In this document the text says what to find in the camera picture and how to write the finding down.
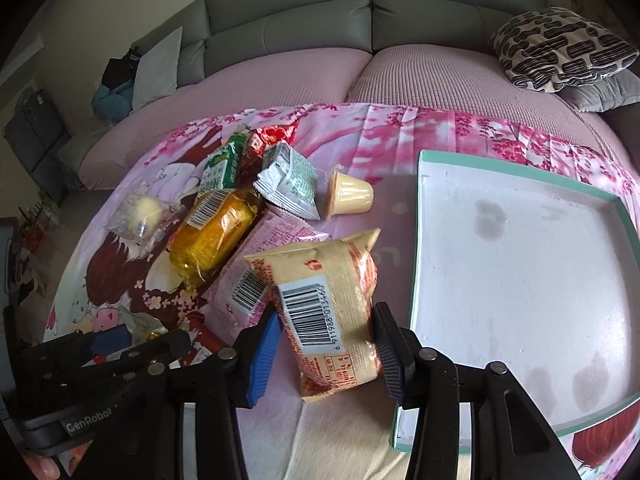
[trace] white pillow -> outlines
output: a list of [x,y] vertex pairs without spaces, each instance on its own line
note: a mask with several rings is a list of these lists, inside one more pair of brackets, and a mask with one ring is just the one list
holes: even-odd
[[182,27],[174,30],[140,59],[133,85],[133,111],[175,94]]

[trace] screw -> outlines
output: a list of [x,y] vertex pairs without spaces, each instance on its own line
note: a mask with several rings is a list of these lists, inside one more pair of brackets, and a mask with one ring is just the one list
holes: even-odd
[[164,372],[164,364],[158,361],[152,361],[152,363],[146,368],[149,375],[160,375]]
[[223,361],[231,361],[231,359],[235,358],[237,355],[238,353],[229,346],[218,351],[218,357]]
[[507,373],[507,365],[501,361],[492,361],[489,363],[489,368],[494,374],[504,375]]
[[423,361],[435,361],[436,357],[438,357],[438,352],[433,348],[421,348],[418,352],[418,357]]

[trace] beige snack package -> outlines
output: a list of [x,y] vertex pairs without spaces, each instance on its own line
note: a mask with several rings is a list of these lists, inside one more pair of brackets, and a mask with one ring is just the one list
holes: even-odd
[[379,234],[295,242],[244,257],[261,280],[277,286],[273,300],[298,357],[307,402],[378,376],[370,330],[378,275],[370,251]]

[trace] red logo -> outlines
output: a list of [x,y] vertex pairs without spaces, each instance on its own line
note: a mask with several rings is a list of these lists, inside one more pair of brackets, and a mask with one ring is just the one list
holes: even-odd
[[322,269],[322,264],[318,260],[309,260],[305,265],[311,270]]

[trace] cabinet door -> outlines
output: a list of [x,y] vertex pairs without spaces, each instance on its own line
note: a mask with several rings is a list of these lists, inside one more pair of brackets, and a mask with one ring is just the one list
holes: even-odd
[[4,128],[5,138],[14,150],[15,156],[27,171],[33,171],[44,156],[46,148],[42,145],[27,117],[18,112]]
[[53,202],[60,204],[66,196],[64,176],[54,155],[47,155],[31,174],[34,181],[51,197]]
[[38,92],[31,96],[22,110],[36,136],[48,150],[65,129],[56,107]]

